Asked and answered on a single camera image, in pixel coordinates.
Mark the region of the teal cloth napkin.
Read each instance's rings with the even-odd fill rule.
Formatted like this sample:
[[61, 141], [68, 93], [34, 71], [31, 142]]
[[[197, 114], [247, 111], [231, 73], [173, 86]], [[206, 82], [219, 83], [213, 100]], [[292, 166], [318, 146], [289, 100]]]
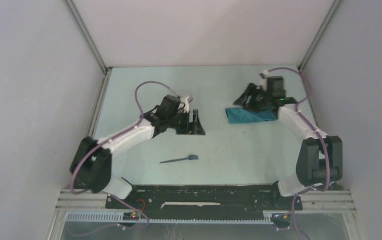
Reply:
[[275, 121], [276, 117], [268, 110], [251, 112], [241, 107], [229, 107], [225, 109], [229, 124], [252, 124]]

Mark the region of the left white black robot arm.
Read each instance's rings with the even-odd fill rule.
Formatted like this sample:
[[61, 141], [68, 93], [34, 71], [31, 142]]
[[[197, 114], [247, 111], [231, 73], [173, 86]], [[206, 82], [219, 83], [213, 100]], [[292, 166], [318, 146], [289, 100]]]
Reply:
[[99, 139], [83, 138], [69, 169], [72, 174], [70, 188], [73, 189], [74, 182], [78, 180], [93, 193], [105, 192], [116, 196], [124, 208], [135, 206], [137, 195], [133, 192], [134, 186], [112, 172], [114, 157], [168, 129], [175, 130], [178, 135], [205, 135], [198, 110], [189, 108], [192, 100], [189, 95], [168, 94], [161, 104], [142, 112], [137, 122], [129, 127]]

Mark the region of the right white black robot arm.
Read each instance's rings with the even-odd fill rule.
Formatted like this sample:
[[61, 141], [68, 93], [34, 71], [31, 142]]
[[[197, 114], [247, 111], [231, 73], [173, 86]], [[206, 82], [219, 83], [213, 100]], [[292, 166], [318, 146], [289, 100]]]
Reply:
[[301, 103], [286, 95], [283, 77], [270, 76], [264, 80], [264, 84], [249, 83], [233, 104], [251, 114], [272, 113], [301, 142], [294, 172], [277, 181], [277, 190], [269, 196], [271, 206], [282, 209], [290, 196], [310, 189], [326, 191], [330, 184], [342, 179], [343, 142], [303, 115]]

